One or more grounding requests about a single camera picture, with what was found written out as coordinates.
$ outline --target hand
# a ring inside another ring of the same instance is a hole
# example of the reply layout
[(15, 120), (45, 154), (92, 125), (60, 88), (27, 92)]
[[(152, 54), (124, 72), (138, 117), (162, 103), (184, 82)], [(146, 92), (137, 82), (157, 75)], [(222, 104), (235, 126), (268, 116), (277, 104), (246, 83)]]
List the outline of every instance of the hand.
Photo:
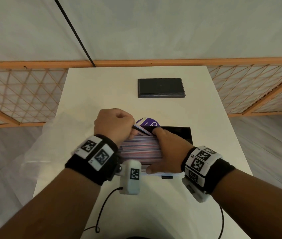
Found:
[(120, 147), (124, 140), (132, 139), (138, 133), (131, 129), (134, 124), (133, 116), (121, 109), (103, 109), (95, 120), (94, 134), (104, 135)]
[(148, 166), (146, 173), (181, 173), (181, 164), (187, 153), (194, 146), (178, 135), (163, 130), (160, 127), (155, 128), (152, 133), (159, 140), (163, 160)]

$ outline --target gray wooden floor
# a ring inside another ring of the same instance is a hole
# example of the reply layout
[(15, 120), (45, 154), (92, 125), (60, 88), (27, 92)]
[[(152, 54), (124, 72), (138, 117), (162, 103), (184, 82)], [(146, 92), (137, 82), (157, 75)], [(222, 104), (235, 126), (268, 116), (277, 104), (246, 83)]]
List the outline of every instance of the gray wooden floor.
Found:
[[(255, 177), (282, 188), (282, 116), (231, 118)], [(36, 181), (19, 176), (20, 156), (40, 127), (0, 129), (0, 227), (31, 198)]]

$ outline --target purple round sticker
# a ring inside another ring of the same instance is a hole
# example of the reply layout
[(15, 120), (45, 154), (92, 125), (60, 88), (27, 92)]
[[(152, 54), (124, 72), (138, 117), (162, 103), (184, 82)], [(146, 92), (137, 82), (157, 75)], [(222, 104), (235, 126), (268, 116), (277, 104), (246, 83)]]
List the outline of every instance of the purple round sticker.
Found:
[(145, 118), (138, 120), (136, 124), (140, 126), (160, 126), (156, 120), (149, 118), (149, 117), (145, 117)]

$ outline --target white table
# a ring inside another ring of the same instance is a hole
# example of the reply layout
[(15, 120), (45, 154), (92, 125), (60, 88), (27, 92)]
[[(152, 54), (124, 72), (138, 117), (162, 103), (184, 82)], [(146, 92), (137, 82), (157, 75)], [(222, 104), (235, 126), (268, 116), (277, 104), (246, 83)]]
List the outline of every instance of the white table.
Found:
[[(138, 99), (139, 78), (182, 78), (186, 97)], [(214, 149), (232, 165), (251, 174), (206, 66), (71, 68), (57, 116), (66, 112), (78, 118), (80, 113), (70, 111), (81, 106), (89, 110), (91, 117), (96, 117), (99, 109), (121, 108), (136, 120), (150, 117), (163, 126), (189, 126), (195, 145)], [(41, 174), (45, 179), (38, 180), (34, 194), (61, 169), (51, 172), (43, 168)], [(182, 177), (162, 180), (143, 176), (138, 196), (114, 193), (103, 210), (99, 223), (101, 232), (96, 234), (92, 229), (82, 238), (217, 238), (222, 224), (219, 206), (212, 198), (198, 203), (182, 184)], [(103, 201), (118, 186), (117, 176), (104, 183), (88, 226), (95, 225)], [(222, 238), (248, 236), (225, 213)]]

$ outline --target black cable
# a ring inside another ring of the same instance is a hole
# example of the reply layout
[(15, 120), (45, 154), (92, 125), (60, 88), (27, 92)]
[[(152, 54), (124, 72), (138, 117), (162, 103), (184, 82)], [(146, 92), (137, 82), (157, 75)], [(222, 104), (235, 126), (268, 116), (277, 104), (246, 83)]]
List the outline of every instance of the black cable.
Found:
[(90, 60), (92, 66), (93, 66), (93, 67), (96, 67), (95, 63), (92, 61), (92, 59), (91, 59), (91, 57), (89, 56), (87, 50), (85, 49), (83, 43), (81, 42), (81, 40), (80, 40), (80, 38), (79, 38), (79, 36), (78, 36), (76, 30), (74, 29), (74, 27), (73, 27), (73, 25), (71, 24), (69, 18), (67, 17), (67, 14), (65, 13), (63, 7), (61, 6), (61, 4), (59, 3), (58, 0), (54, 0), (54, 1), (55, 1), (55, 3), (57, 4), (57, 6), (59, 7), (61, 13), (64, 15), (64, 17), (65, 17), (67, 23), (69, 24), (71, 30), (73, 31), (73, 33), (74, 33), (74, 35), (76, 36), (78, 42), (80, 43), (81, 47), (83, 48), (83, 51), (85, 52), (85, 54), (87, 55), (88, 59)]
[(113, 192), (115, 192), (116, 190), (122, 190), (122, 189), (123, 189), (123, 187), (116, 188), (116, 189), (114, 189), (114, 190), (108, 195), (108, 197), (106, 198), (106, 200), (103, 202), (103, 205), (102, 205), (101, 210), (100, 210), (100, 212), (99, 212), (99, 216), (98, 216), (96, 225), (93, 226), (93, 227), (88, 227), (88, 228), (84, 229), (83, 231), (87, 231), (87, 230), (89, 230), (89, 229), (95, 228), (95, 232), (96, 232), (96, 233), (99, 233), (99, 232), (100, 232), (100, 228), (98, 227), (98, 223), (99, 223), (99, 219), (100, 219), (100, 216), (101, 216), (101, 213), (102, 213), (102, 210), (103, 210), (104, 205), (106, 204), (107, 200), (109, 199), (109, 197), (112, 195)]
[(221, 208), (221, 206), (220, 206), (220, 209), (221, 209), (221, 213), (222, 213), (222, 229), (221, 229), (221, 233), (220, 233), (220, 235), (219, 235), (219, 237), (218, 237), (218, 239), (220, 239), (221, 237), (222, 237), (222, 234), (223, 234), (223, 230), (224, 230), (224, 213), (223, 213), (223, 209)]

